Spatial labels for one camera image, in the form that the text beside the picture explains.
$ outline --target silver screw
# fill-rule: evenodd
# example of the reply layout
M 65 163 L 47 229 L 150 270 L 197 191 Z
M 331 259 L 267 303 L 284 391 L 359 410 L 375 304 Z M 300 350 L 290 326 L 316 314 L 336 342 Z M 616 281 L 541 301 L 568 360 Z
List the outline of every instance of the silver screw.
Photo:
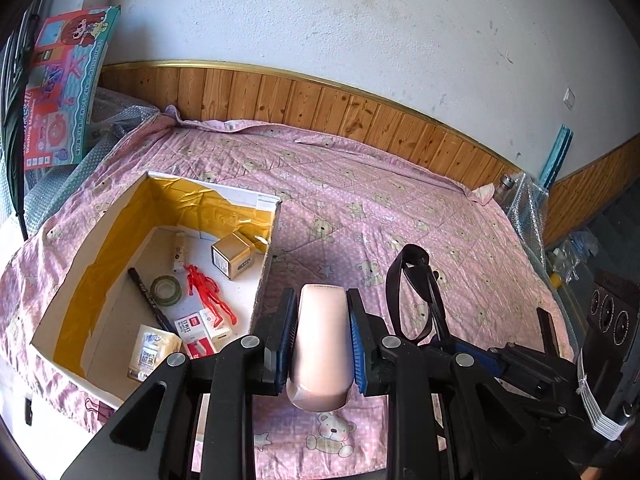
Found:
M 400 339 L 394 335 L 385 335 L 382 338 L 382 346 L 385 348 L 398 348 L 400 343 Z
M 469 354 L 458 354 L 456 355 L 456 362 L 459 366 L 467 368 L 469 366 L 472 366 L 476 361 L 474 360 L 473 356 Z
M 186 360 L 187 360 L 187 358 L 184 356 L 183 353 L 174 352 L 166 359 L 166 363 L 169 366 L 180 366 Z
M 260 344 L 260 338 L 255 335 L 246 335 L 240 341 L 244 348 L 255 348 Z

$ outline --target black marker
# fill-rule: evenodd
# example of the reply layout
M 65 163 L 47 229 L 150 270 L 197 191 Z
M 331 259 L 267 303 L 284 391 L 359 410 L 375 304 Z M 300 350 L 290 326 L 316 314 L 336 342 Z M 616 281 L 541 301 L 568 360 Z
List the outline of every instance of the black marker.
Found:
M 151 312 L 154 314 L 154 317 L 156 318 L 158 325 L 160 325 L 160 328 L 162 330 L 165 330 L 166 332 L 171 332 L 180 337 L 178 331 L 174 328 L 171 321 L 169 321 L 169 318 L 164 315 L 164 312 L 160 310 L 160 307 L 158 307 L 158 304 L 151 297 L 149 291 L 146 290 L 146 286 L 144 283 L 142 283 L 142 279 L 140 278 L 140 275 L 138 274 L 138 271 L 135 269 L 135 267 L 129 267 L 129 270 L 127 272 L 138 287 L 138 290 L 140 291 L 140 294 L 142 294 L 142 297 L 145 298 L 146 304 L 148 304 Z

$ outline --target quilted bedspread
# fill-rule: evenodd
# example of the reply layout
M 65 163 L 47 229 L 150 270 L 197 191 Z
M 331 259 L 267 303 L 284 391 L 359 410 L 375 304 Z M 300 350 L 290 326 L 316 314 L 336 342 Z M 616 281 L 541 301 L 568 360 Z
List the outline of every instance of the quilted bedspread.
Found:
M 329 283 L 359 288 L 365 308 L 388 321 L 385 271 L 410 242 L 431 255 L 453 334 L 484 348 L 515 341 L 541 349 L 541 306 L 553 316 L 562 354 L 571 356 L 561 313 L 491 200 L 491 186 L 470 192 L 341 137 L 255 121 L 181 121 L 174 108 L 167 112 L 117 144 L 0 280 L 1 351 L 34 392 L 89 431 L 101 426 L 96 410 L 87 410 L 97 401 L 29 342 L 92 225 L 147 170 L 282 199 L 262 312 L 276 308 L 284 286 Z M 417 335 L 425 304 L 403 288 L 401 306 L 405 333 Z M 318 479 L 385 466 L 384 397 L 364 399 L 354 389 L 343 409 L 320 414 L 298 410 L 286 396 L 259 397 L 254 410 L 258 478 Z

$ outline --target green umbrella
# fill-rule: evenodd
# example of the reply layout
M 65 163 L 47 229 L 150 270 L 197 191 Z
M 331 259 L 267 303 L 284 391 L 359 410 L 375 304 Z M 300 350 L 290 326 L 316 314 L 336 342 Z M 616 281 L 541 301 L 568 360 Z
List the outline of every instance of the green umbrella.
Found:
M 29 63 L 33 53 L 36 22 L 37 16 L 32 16 L 29 20 L 25 45 L 18 46 L 15 75 L 12 78 L 13 81 L 9 81 L 9 98 L 0 132 L 9 195 L 25 240 L 29 236 L 24 221 L 24 91 L 29 81 Z

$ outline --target green tape roll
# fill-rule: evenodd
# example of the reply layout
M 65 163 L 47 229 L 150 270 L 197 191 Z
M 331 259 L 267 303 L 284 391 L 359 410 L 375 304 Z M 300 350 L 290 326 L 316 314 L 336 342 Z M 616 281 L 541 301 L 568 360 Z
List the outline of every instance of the green tape roll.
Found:
M 182 297 L 180 282 L 173 276 L 158 276 L 151 284 L 149 292 L 160 306 L 173 306 Z

